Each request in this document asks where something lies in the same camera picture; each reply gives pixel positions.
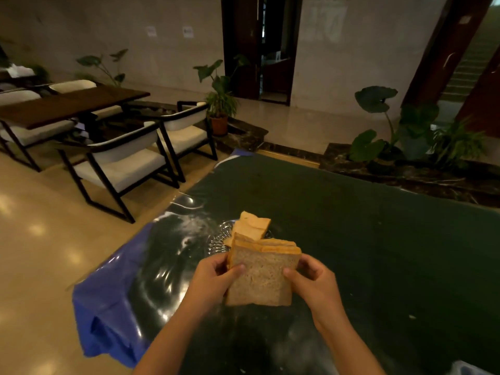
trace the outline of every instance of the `glass plate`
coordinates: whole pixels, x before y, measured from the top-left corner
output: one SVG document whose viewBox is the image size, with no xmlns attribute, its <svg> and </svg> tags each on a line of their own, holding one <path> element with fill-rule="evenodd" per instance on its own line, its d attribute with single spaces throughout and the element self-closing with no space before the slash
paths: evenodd
<svg viewBox="0 0 500 375">
<path fill-rule="evenodd" d="M 224 240 L 231 236 L 233 231 L 234 222 L 237 220 L 231 220 L 221 223 L 217 227 L 217 232 L 209 237 L 207 245 L 207 256 L 218 254 L 220 252 L 228 252 L 230 247 L 224 245 Z M 269 229 L 266 231 L 264 238 L 274 238 Z"/>
</svg>

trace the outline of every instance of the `white wall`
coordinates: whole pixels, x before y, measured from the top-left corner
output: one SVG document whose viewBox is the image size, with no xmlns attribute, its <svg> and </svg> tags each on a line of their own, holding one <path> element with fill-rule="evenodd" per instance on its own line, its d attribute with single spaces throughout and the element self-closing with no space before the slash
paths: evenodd
<svg viewBox="0 0 500 375">
<path fill-rule="evenodd" d="M 291 105 L 370 117 L 354 93 L 382 85 L 398 115 L 445 1 L 303 0 Z"/>
<path fill-rule="evenodd" d="M 183 37 L 186 25 L 193 39 Z M 158 36 L 149 38 L 146 26 Z M 29 46 L 2 43 L 7 54 L 68 75 L 85 70 L 80 56 L 129 48 L 125 86 L 208 91 L 192 67 L 223 59 L 221 0 L 0 0 L 0 36 Z"/>
</svg>

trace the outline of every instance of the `black metal chair frame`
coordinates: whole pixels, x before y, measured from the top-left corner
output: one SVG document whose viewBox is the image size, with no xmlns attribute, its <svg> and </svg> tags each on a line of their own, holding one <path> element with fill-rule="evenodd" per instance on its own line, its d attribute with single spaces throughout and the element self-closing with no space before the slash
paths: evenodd
<svg viewBox="0 0 500 375">
<path fill-rule="evenodd" d="M 183 111 L 184 105 L 185 106 L 196 106 L 197 102 L 196 101 L 178 101 L 177 102 L 177 111 L 178 112 Z M 185 177 L 184 177 L 184 172 L 183 172 L 183 170 L 180 166 L 180 163 L 179 163 L 179 159 L 186 156 L 187 154 L 189 154 L 191 152 L 195 152 L 196 154 L 202 155 L 202 156 L 207 157 L 209 159 L 218 160 L 216 145 L 214 142 L 214 138 L 212 137 L 212 126 L 210 125 L 208 118 L 205 118 L 203 120 L 203 122 L 205 123 L 205 129 L 207 131 L 207 138 L 205 138 L 201 142 L 197 143 L 196 145 L 189 147 L 186 150 L 176 154 L 176 152 L 173 149 L 172 143 L 170 142 L 170 139 L 168 138 L 168 134 L 167 134 L 164 122 L 175 121 L 175 120 L 187 117 L 191 114 L 198 113 L 200 110 L 206 110 L 206 109 L 208 109 L 208 107 L 209 106 L 207 104 L 207 105 L 205 105 L 204 108 L 188 109 L 182 115 L 171 114 L 171 115 L 165 115 L 165 116 L 137 116 L 137 117 L 135 116 L 134 117 L 134 118 L 141 119 L 143 121 L 154 121 L 155 122 L 155 126 L 157 128 L 159 128 L 159 130 L 163 136 L 163 139 L 165 141 L 166 147 L 168 148 L 168 152 L 172 158 L 173 165 L 177 170 L 176 179 L 179 182 L 184 183 L 186 181 Z M 199 150 L 200 147 L 205 146 L 206 144 L 208 144 L 210 146 L 210 150 L 212 151 L 211 155 Z M 160 149 L 159 148 L 160 146 L 162 146 L 161 141 L 158 144 L 158 149 Z"/>
<path fill-rule="evenodd" d="M 1 136 L 0 136 L 0 145 L 2 146 L 2 150 L 0 150 L 0 151 L 5 152 L 9 157 L 11 157 L 12 159 L 14 159 L 16 162 L 24 164 L 25 166 L 27 166 L 27 167 L 29 167 L 32 170 L 35 170 L 37 172 L 41 172 L 41 168 L 34 161 L 33 157 L 29 154 L 29 152 L 28 152 L 27 149 L 30 148 L 30 147 L 36 146 L 38 144 L 42 144 L 42 143 L 54 140 L 54 139 L 58 139 L 58 140 L 59 139 L 63 139 L 71 131 L 71 130 L 68 130 L 67 132 L 59 133 L 59 134 L 53 135 L 51 137 L 48 137 L 48 138 L 45 138 L 45 139 L 42 139 L 42 140 L 30 143 L 30 144 L 27 144 L 26 146 L 24 146 L 23 144 L 21 144 L 21 142 L 19 141 L 19 139 L 16 137 L 16 135 L 14 134 L 14 132 L 12 131 L 12 129 L 10 129 L 9 125 L 5 121 L 0 120 L 0 123 L 2 124 L 3 129 L 10 136 L 10 138 L 12 138 L 12 143 L 16 144 L 16 146 L 19 148 L 19 150 L 21 150 L 22 154 L 28 160 L 28 162 L 26 162 L 26 161 L 24 161 L 24 160 L 19 159 L 18 157 L 16 157 L 16 155 L 9 148 L 9 141 L 3 139 Z"/>
<path fill-rule="evenodd" d="M 83 183 L 82 183 L 82 178 L 80 178 L 77 175 L 77 172 L 75 171 L 72 163 L 70 162 L 69 158 L 66 155 L 66 152 L 62 148 L 58 148 L 59 155 L 63 159 L 64 164 L 66 165 L 66 168 L 70 172 L 71 177 L 73 178 L 74 182 L 77 184 L 77 187 L 84 197 L 85 201 L 87 204 L 100 209 L 104 212 L 107 212 L 109 214 L 112 214 L 118 218 L 121 218 L 122 220 L 125 220 L 130 223 L 134 223 L 134 217 L 130 213 L 130 211 L 127 209 L 127 206 L 125 203 L 122 201 L 121 197 L 125 195 L 126 193 L 130 192 L 132 189 L 136 188 L 137 186 L 141 185 L 144 183 L 146 180 L 153 178 L 159 182 L 162 182 L 164 184 L 170 185 L 171 187 L 174 187 L 176 189 L 179 188 L 179 183 L 177 181 L 177 177 L 173 171 L 172 165 L 170 163 L 170 160 L 168 159 L 168 155 L 166 154 L 165 149 L 163 148 L 161 141 L 159 139 L 159 136 L 157 138 L 157 144 L 159 147 L 161 146 L 160 154 L 165 158 L 165 164 L 158 168 L 157 170 L 151 172 L 149 175 L 143 177 L 142 179 L 138 180 L 134 184 L 129 185 L 127 188 L 123 189 L 120 192 L 117 192 L 109 179 L 106 177 L 103 169 L 99 166 L 99 164 L 96 161 L 96 158 L 94 157 L 94 153 L 102 152 L 102 151 L 108 151 L 112 148 L 119 147 L 122 144 L 128 143 L 130 141 L 133 141 L 134 139 L 140 138 L 143 135 L 146 135 L 150 132 L 153 132 L 156 130 L 156 126 L 151 126 L 150 129 L 139 129 L 137 130 L 137 134 L 130 134 L 128 135 L 125 139 L 120 140 L 120 141 L 113 141 L 110 142 L 109 144 L 104 144 L 101 146 L 88 146 L 89 152 L 86 153 L 87 160 L 89 161 L 92 169 L 96 172 L 97 176 L 103 182 L 104 187 L 108 190 L 108 192 L 111 194 L 113 199 L 115 200 L 116 204 L 120 207 L 122 212 L 118 212 L 114 209 L 111 209 L 109 207 L 106 207 L 105 205 L 102 205 L 98 203 L 97 201 L 93 201 L 87 190 L 85 189 Z M 161 177 L 160 175 L 163 176 L 168 176 L 171 180 L 165 179 L 164 177 Z"/>
</svg>

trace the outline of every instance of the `dark wooden door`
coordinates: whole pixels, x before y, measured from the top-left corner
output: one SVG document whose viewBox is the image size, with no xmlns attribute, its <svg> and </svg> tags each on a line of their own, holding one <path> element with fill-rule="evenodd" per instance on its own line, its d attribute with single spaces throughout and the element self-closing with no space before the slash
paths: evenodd
<svg viewBox="0 0 500 375">
<path fill-rule="evenodd" d="M 492 0 L 450 0 L 431 47 L 417 69 L 404 103 L 436 103 L 453 75 Z"/>
<path fill-rule="evenodd" d="M 237 97 L 259 99 L 263 9 L 264 0 L 222 0 L 226 74 L 233 73 L 236 54 L 245 55 L 251 63 L 233 77 L 231 87 Z"/>
<path fill-rule="evenodd" d="M 465 118 L 469 129 L 500 138 L 500 47 L 457 116 Z"/>
</svg>

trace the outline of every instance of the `finger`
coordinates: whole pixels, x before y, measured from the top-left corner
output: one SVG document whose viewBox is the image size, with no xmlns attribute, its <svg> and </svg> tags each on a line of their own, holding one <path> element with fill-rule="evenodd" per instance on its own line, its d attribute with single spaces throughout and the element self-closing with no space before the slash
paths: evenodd
<svg viewBox="0 0 500 375">
<path fill-rule="evenodd" d="M 299 263 L 308 269 L 309 274 L 313 278 L 318 277 L 324 270 L 327 269 L 323 263 L 307 254 L 302 254 Z"/>
<path fill-rule="evenodd" d="M 228 272 L 217 277 L 221 284 L 224 287 L 224 290 L 227 290 L 233 282 L 238 279 L 245 272 L 245 265 L 237 265 L 232 267 Z"/>
<path fill-rule="evenodd" d="M 290 280 L 294 291 L 305 299 L 305 296 L 308 294 L 307 289 L 310 287 L 311 281 L 291 268 L 284 268 L 283 275 Z"/>
<path fill-rule="evenodd" d="M 210 263 L 213 268 L 217 268 L 224 264 L 228 259 L 228 252 L 221 252 L 220 254 L 214 254 L 206 258 L 206 261 Z"/>
</svg>

